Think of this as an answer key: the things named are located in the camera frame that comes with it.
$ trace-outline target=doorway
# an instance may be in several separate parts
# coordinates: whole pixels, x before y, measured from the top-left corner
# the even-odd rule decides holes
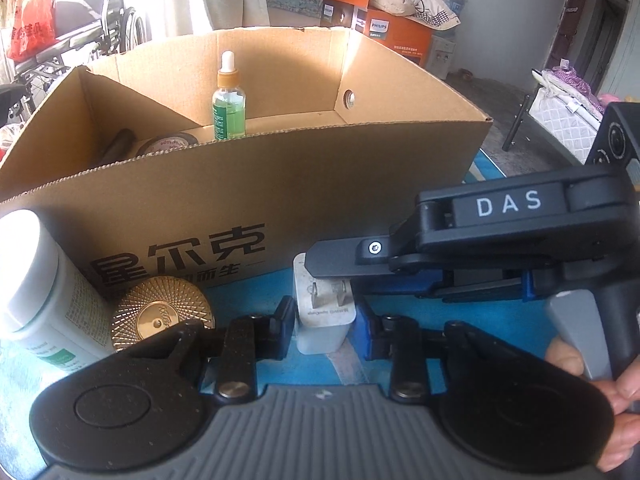
[[[584,39],[581,44],[573,45],[570,59],[574,57],[575,71],[597,93],[620,39],[628,1],[592,1],[593,10],[588,9],[590,12],[583,14],[578,26],[578,37],[582,28]]]

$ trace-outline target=human hand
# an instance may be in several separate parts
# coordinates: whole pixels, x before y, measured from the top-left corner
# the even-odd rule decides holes
[[[556,337],[546,350],[545,360],[572,375],[584,373],[582,355],[571,345]],[[617,381],[593,381],[609,399],[615,418],[613,434],[598,462],[602,471],[610,471],[631,457],[640,442],[640,415],[624,413],[634,400],[640,400],[640,358]]]

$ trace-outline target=hole in cardboard box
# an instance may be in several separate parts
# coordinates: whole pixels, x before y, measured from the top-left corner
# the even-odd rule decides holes
[[[343,102],[344,107],[347,108],[347,110],[351,110],[356,103],[356,95],[351,90],[347,90],[344,93]]]

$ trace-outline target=black round pad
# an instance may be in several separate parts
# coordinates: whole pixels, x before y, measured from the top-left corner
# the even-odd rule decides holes
[[[76,402],[76,415],[96,428],[120,428],[140,420],[151,407],[148,393],[135,386],[108,384],[89,390]]]
[[[444,395],[442,423],[460,447],[501,469],[551,474],[594,463],[613,428],[611,407],[595,387],[562,374],[469,377]]]
[[[208,411],[162,359],[100,362],[52,384],[31,408],[47,463],[87,472],[139,468],[188,445]]]

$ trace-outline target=red plastic bag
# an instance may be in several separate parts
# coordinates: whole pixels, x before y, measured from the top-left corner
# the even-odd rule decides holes
[[[11,45],[6,56],[16,62],[26,61],[55,43],[52,0],[16,1]]]

